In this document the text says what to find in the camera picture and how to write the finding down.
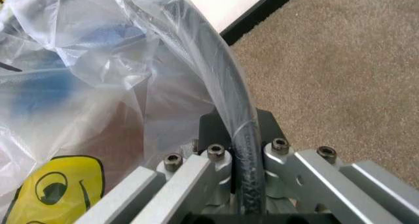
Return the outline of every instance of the hex socket bolt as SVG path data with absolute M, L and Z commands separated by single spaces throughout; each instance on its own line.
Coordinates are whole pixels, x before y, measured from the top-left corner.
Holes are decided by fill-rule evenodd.
M 222 158 L 224 158 L 224 146 L 219 144 L 212 144 L 207 148 L 207 154 L 211 161 L 220 161 Z
M 336 158 L 338 157 L 336 150 L 331 147 L 319 147 L 317 148 L 316 152 L 330 164 L 334 164 L 336 162 Z
M 164 168 L 170 172 L 176 172 L 176 170 L 183 164 L 182 156 L 177 153 L 168 154 L 164 160 Z
M 284 138 L 275 138 L 272 140 L 272 149 L 280 155 L 286 155 L 289 152 L 289 144 Z

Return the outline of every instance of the white table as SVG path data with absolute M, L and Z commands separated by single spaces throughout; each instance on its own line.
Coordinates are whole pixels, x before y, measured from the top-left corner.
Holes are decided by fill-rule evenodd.
M 191 0 L 211 25 L 222 32 L 260 0 Z

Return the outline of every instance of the plastic bag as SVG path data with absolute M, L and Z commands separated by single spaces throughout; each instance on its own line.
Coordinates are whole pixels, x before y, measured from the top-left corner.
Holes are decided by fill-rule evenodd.
M 255 109 L 228 47 L 188 0 L 6 0 L 0 47 L 0 215 L 8 222 L 40 218 L 37 200 L 77 203 L 72 187 L 99 200 L 137 166 L 197 138 L 199 117 L 214 106 L 240 144 L 242 209 L 263 209 Z M 55 173 L 80 164 L 91 177 Z M 95 187 L 81 182 L 88 179 Z M 32 186 L 31 199 L 21 199 Z M 60 222 L 93 204 L 57 208 Z M 13 219 L 19 208 L 34 211 Z

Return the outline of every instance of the beige carpet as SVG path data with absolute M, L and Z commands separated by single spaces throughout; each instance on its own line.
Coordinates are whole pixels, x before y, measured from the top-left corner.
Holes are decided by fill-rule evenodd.
M 419 188 L 419 0 L 291 0 L 233 51 L 295 148 Z

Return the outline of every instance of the yellow smiley face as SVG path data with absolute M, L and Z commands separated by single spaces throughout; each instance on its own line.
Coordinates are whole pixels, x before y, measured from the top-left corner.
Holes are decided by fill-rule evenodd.
M 56 157 L 25 180 L 3 223 L 73 223 L 101 199 L 104 188 L 98 159 Z

